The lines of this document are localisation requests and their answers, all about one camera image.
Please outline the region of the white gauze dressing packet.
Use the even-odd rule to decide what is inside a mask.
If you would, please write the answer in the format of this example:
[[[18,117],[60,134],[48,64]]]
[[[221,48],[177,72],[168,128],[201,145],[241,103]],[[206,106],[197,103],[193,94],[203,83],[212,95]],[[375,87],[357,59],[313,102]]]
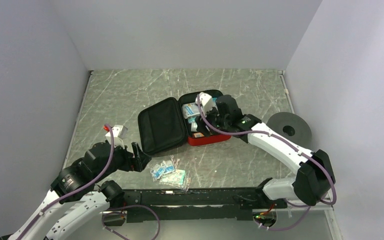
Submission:
[[[182,114],[185,119],[191,118],[191,117],[196,117],[200,114],[198,106],[196,103],[187,103],[183,104],[181,106],[182,109]]]

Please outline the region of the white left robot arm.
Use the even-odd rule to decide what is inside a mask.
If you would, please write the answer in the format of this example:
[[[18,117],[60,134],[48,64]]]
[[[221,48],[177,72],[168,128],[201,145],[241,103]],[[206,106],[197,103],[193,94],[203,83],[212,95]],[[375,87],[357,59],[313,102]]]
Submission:
[[[95,184],[116,171],[142,172],[151,161],[139,144],[98,142],[83,157],[60,171],[39,207],[16,232],[2,240],[61,240],[85,224],[93,214],[125,207],[125,192],[113,180],[97,191]]]

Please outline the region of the adhesive bandages clear bag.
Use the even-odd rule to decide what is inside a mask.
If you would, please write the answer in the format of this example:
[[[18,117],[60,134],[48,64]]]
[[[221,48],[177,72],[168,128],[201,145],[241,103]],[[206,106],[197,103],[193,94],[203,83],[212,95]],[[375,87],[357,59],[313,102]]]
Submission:
[[[190,181],[191,180],[188,171],[177,169],[174,172],[163,176],[159,180],[159,183],[162,185],[174,187],[175,189],[187,191],[189,189]]]

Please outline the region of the white bottle green label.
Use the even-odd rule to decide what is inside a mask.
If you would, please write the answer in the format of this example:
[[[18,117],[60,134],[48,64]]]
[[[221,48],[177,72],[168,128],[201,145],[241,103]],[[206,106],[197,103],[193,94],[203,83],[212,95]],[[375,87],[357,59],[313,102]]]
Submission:
[[[198,124],[195,121],[191,123],[191,131],[198,132]]]

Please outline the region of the brown bottle orange cap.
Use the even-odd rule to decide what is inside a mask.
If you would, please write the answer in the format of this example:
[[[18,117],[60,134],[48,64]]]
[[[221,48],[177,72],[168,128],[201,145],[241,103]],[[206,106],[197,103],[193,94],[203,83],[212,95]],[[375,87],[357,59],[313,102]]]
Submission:
[[[205,138],[206,136],[203,133],[201,133],[201,132],[194,132],[192,137],[194,139],[200,139],[200,138]]]

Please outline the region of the red medicine kit case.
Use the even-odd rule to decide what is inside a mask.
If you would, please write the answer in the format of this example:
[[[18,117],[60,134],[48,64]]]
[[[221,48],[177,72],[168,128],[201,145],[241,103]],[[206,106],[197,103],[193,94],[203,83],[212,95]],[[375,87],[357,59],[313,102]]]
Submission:
[[[203,146],[229,140],[229,135],[213,134],[205,137],[191,131],[191,123],[184,118],[182,106],[195,101],[198,92],[168,97],[144,110],[137,117],[142,150],[155,156],[188,143],[190,146]]]

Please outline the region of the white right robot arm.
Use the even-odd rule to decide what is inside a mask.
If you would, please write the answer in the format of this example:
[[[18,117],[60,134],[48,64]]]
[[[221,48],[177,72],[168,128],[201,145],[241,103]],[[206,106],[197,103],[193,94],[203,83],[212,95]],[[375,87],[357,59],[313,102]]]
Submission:
[[[217,133],[234,136],[275,157],[295,177],[267,178],[255,189],[256,203],[267,208],[277,200],[299,199],[305,206],[318,203],[334,205],[337,200],[336,179],[329,155],[319,149],[312,151],[275,132],[252,114],[243,114],[231,95],[216,100],[200,92],[195,100],[199,132],[205,136]]]

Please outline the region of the alcohol wipes clear bag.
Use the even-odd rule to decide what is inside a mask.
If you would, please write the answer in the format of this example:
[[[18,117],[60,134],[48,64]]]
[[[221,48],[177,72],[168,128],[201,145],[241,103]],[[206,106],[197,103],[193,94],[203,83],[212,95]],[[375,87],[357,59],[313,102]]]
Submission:
[[[176,170],[172,160],[164,160],[153,165],[150,169],[150,174],[154,181],[161,179],[163,176],[173,173]]]

